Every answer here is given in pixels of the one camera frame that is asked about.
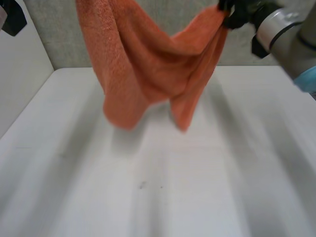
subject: white wall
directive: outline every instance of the white wall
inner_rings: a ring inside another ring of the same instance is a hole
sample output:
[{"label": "white wall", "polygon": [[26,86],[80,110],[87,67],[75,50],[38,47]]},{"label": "white wall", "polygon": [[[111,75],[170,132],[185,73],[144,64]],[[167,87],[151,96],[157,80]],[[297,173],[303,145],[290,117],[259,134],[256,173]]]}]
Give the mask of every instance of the white wall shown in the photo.
[{"label": "white wall", "polygon": [[0,138],[53,72],[22,0],[27,26],[12,37],[0,32]]}]

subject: table surface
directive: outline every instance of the table surface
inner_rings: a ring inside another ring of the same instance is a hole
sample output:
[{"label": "table surface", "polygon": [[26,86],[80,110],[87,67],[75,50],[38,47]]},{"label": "table surface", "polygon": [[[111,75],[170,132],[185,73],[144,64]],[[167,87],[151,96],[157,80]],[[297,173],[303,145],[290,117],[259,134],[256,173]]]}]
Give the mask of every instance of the table surface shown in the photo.
[{"label": "table surface", "polygon": [[279,67],[217,67],[185,134],[103,97],[57,70],[1,138],[1,237],[316,236],[316,101]]}]

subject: towel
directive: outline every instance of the towel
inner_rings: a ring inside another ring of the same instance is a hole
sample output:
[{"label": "towel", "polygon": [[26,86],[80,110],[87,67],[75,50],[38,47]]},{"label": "towel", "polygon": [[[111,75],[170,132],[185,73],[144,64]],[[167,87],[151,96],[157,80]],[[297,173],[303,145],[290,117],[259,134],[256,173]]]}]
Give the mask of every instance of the towel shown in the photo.
[{"label": "towel", "polygon": [[170,37],[134,0],[76,5],[108,120],[132,129],[150,105],[170,101],[177,126],[186,131],[224,47],[225,13],[208,7]]}]

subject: dark spot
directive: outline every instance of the dark spot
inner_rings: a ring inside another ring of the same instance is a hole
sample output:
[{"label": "dark spot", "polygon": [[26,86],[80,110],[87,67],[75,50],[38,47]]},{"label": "dark spot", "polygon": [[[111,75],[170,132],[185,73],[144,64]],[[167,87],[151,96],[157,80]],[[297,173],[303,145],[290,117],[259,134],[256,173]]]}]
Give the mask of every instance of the dark spot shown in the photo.
[{"label": "dark spot", "polygon": [[146,185],[146,181],[143,181],[143,182],[140,184],[139,189],[143,189],[143,188],[145,187],[145,185]]}]

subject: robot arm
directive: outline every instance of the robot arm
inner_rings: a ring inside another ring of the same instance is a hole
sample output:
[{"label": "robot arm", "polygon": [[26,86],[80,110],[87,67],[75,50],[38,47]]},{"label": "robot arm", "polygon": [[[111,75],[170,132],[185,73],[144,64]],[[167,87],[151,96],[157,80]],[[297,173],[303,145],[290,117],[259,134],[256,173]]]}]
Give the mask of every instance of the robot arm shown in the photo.
[{"label": "robot arm", "polygon": [[316,3],[305,21],[273,0],[220,0],[220,9],[235,5],[224,25],[235,29],[250,22],[256,29],[252,53],[272,54],[294,83],[316,98]]}]

